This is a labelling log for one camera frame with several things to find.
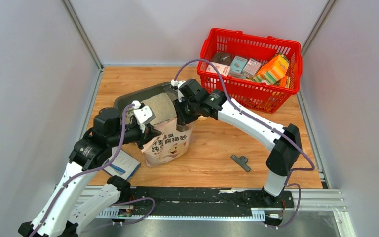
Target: wood surface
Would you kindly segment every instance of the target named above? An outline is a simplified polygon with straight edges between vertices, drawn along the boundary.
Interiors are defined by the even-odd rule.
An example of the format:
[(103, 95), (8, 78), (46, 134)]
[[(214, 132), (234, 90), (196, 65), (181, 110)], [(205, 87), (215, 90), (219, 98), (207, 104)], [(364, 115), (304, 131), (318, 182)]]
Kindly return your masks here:
[[(112, 107), (117, 97), (165, 81), (171, 81), (177, 67), (107, 67), (104, 70), (88, 128), (93, 118), (104, 107)], [(199, 80), (195, 67), (185, 68), (180, 80)], [(274, 114), (255, 111), (258, 115), (288, 126), (290, 123), (300, 129), (303, 150), (314, 159), (303, 118), (296, 96), (291, 96)], [(181, 186), (181, 187), (241, 187), (258, 188), (266, 181), (268, 168), (265, 161), (269, 151), (258, 141), (239, 129), (221, 121), (208, 118), (197, 121), (193, 131), (193, 142), (188, 151), (174, 161), (149, 168), (144, 154), (135, 144), (123, 146), (123, 150), (140, 161), (142, 166), (131, 178), (132, 186)], [(230, 156), (247, 157), (248, 173)], [(300, 156), (294, 167), (309, 167)], [(103, 185), (109, 175), (99, 171), (90, 185)], [(297, 171), (290, 182), (299, 183), (303, 188), (322, 188), (317, 171)]]

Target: plastic shopping basket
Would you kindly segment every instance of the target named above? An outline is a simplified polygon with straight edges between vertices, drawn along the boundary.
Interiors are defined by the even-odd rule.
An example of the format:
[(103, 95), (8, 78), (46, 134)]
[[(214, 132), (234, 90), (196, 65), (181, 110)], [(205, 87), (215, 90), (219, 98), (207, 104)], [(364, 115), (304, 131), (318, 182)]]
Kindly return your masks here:
[[(290, 60), (287, 70), (287, 75), (291, 77), (292, 81), (290, 88), (236, 79), (231, 76), (223, 77), (229, 95), (246, 108), (274, 113), (288, 97), (300, 90), (303, 59), (298, 42), (212, 28), (204, 42), (200, 57), (211, 61), (217, 52), (229, 53), (232, 57), (253, 58), (262, 64), (267, 63), (277, 53), (283, 53)], [(205, 62), (198, 64), (197, 72), (201, 77), (201, 85), (209, 92), (214, 89), (222, 90), (219, 76), (216, 73), (206, 72), (207, 67), (208, 64)]]

